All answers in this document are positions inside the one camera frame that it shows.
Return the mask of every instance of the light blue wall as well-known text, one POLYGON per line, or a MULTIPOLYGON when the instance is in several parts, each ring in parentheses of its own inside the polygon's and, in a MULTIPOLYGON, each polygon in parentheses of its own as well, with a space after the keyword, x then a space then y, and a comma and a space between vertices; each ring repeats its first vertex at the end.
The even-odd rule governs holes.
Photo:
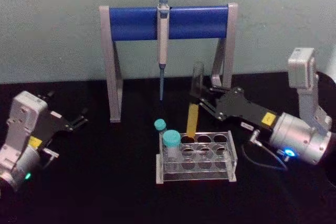
MULTIPOLYGON (((0 83, 104 79, 99 5, 154 6, 158 0, 0 0, 0 83)), ((283 71, 294 47, 315 47, 320 69, 336 40, 336 0, 169 0, 170 5, 239 4, 235 72, 283 71)), ((167 76, 209 72, 216 41, 171 41, 167 76)), ((120 42, 126 78, 159 73, 156 42, 120 42)))

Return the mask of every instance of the green led light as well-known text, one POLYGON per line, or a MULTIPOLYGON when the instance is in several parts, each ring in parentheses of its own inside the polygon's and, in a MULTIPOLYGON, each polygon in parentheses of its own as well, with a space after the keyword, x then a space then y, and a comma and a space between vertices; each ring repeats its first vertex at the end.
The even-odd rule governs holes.
POLYGON ((27 173, 25 179, 29 179, 31 177, 31 173, 27 173))

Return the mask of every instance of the pipette stand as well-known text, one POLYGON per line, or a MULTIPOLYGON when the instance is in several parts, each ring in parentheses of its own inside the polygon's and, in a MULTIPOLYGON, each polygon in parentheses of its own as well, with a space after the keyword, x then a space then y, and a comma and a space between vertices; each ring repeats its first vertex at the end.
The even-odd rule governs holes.
MULTIPOLYGON (((122 75, 116 41, 157 40, 157 7, 100 6, 101 48, 105 59, 110 122, 121 120, 122 75)), ((231 87, 238 5, 170 7, 168 39, 218 38, 211 73, 214 88, 231 87)))

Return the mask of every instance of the blue led light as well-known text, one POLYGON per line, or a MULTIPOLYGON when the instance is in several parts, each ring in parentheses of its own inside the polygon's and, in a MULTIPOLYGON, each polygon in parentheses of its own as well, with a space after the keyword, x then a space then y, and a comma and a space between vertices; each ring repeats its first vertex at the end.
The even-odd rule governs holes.
POLYGON ((291 149, 285 149, 285 153, 287 156, 295 157, 295 153, 291 149))

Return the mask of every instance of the pipette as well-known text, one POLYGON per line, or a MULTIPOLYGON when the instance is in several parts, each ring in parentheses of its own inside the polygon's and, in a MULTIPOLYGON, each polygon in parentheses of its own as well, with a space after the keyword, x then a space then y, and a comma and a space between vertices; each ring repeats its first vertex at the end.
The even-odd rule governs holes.
POLYGON ((160 67, 160 101, 163 100, 164 69, 167 62, 167 42, 169 38, 169 6, 168 0, 159 0, 157 6, 157 43, 158 43, 158 62, 160 67))

